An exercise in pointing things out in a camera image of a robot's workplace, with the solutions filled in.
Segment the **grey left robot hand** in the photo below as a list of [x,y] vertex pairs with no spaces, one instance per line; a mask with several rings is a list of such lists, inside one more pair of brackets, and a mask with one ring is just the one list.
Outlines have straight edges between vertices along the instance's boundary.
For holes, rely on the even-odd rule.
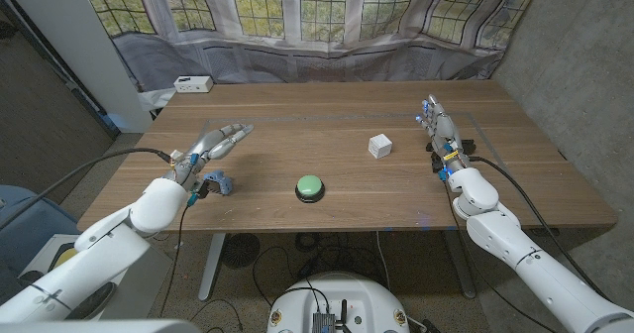
[[189,188],[208,162],[224,159],[253,129],[253,125],[236,123],[201,135],[163,178]]

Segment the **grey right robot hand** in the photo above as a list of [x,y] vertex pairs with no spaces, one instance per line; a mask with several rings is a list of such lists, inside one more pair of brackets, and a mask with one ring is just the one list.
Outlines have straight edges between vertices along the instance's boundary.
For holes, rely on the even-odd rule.
[[470,167],[457,126],[433,94],[422,101],[422,110],[416,121],[427,132],[433,152],[443,166],[451,172]]

